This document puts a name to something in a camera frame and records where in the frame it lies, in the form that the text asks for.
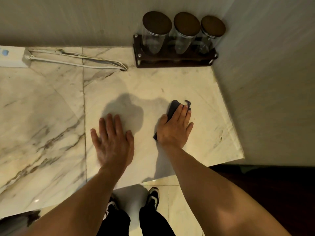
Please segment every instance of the black pants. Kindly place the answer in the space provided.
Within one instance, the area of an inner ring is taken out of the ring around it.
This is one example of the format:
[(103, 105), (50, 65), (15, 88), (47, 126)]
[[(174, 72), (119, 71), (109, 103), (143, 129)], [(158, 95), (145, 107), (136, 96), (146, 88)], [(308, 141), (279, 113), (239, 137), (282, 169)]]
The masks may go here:
[[(139, 212), (140, 228), (143, 236), (175, 236), (167, 220), (157, 211), (142, 207)], [(123, 210), (113, 211), (103, 220), (96, 236), (128, 236), (130, 218)]]

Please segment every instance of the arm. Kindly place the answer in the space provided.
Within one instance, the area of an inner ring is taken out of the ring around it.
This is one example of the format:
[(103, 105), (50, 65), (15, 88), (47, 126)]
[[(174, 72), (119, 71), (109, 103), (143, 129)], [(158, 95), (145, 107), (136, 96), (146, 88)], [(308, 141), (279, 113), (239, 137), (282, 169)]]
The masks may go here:
[(131, 163), (134, 139), (131, 131), (123, 134), (121, 121), (107, 115), (99, 121), (100, 138), (91, 129), (93, 145), (101, 168), (80, 190), (45, 214), (24, 236), (95, 236), (102, 223), (114, 186)]
[(241, 188), (182, 150), (193, 127), (187, 109), (179, 106), (169, 122), (163, 115), (157, 136), (205, 235), (290, 235)]

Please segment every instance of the white marble surface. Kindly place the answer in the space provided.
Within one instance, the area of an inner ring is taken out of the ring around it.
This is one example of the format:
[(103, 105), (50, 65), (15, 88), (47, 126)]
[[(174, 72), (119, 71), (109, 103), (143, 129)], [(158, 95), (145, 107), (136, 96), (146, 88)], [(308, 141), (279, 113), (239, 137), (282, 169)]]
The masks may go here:
[[(194, 128), (184, 149), (207, 166), (243, 158), (211, 67), (137, 69), (133, 50), (83, 48), (86, 55), (119, 59), (127, 72), (84, 69), (86, 135), (98, 129), (98, 119), (107, 113), (120, 114), (124, 130), (135, 137), (135, 156), (116, 185), (121, 188), (173, 175), (173, 169), (152, 138), (159, 117), (177, 99), (191, 101)], [(86, 138), (87, 178), (99, 169), (95, 149)]]
[[(124, 129), (135, 136), (134, 161), (116, 188), (141, 182), (147, 189), (178, 185), (176, 177), (158, 179), (174, 172), (153, 139), (159, 117), (174, 99), (192, 102), (195, 125), (184, 148), (188, 153), (207, 166), (243, 157), (210, 67), (137, 69), (129, 47), (63, 49), (120, 60), (129, 70), (43, 62), (33, 62), (29, 69), (1, 68), (0, 218), (58, 204), (96, 174), (90, 128), (98, 129), (98, 119), (108, 112), (120, 114)], [(162, 188), (166, 197), (168, 189)], [(168, 216), (165, 209), (161, 213)], [(170, 214), (170, 222), (176, 214)]]
[(82, 67), (33, 62), (29, 69), (0, 70), (2, 218), (63, 201), (86, 174)]

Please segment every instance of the shoe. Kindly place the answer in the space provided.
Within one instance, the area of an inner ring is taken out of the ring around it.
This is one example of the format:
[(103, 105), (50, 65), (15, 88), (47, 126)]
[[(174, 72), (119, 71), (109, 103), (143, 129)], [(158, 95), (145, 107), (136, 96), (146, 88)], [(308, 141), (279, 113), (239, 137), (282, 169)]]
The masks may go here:
[(160, 191), (156, 187), (152, 187), (149, 190), (146, 206), (152, 207), (154, 210), (157, 209), (158, 203), (160, 202)]
[(111, 197), (109, 198), (109, 202), (107, 204), (107, 208), (106, 208), (106, 216), (113, 211), (119, 210), (118, 208), (118, 204), (117, 204), (117, 200), (115, 195), (111, 195)]

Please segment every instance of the jar lid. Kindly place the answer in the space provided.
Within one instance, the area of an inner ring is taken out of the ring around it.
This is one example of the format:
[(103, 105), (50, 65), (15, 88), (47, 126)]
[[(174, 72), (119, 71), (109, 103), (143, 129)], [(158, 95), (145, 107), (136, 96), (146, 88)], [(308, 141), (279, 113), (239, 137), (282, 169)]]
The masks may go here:
[(200, 31), (200, 22), (194, 15), (188, 12), (180, 12), (174, 17), (176, 30), (186, 36), (195, 36)]
[(205, 16), (201, 20), (201, 27), (208, 35), (221, 37), (224, 35), (226, 28), (223, 21), (215, 16)]
[(172, 22), (167, 15), (158, 11), (149, 11), (142, 18), (144, 27), (156, 35), (166, 35), (172, 29)]

